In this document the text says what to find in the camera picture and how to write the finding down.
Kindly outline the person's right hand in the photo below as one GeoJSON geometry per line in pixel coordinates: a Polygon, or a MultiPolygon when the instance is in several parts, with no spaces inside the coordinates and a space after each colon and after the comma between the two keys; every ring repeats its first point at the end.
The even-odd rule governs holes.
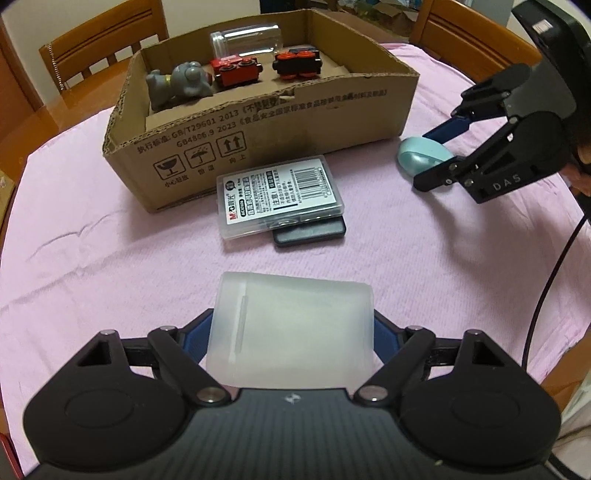
{"type": "Polygon", "coordinates": [[[580,143],[577,147],[577,160],[568,163],[561,175],[568,181],[571,187],[589,197],[591,195],[591,177],[585,168],[590,167],[591,146],[590,142],[580,143]]]}

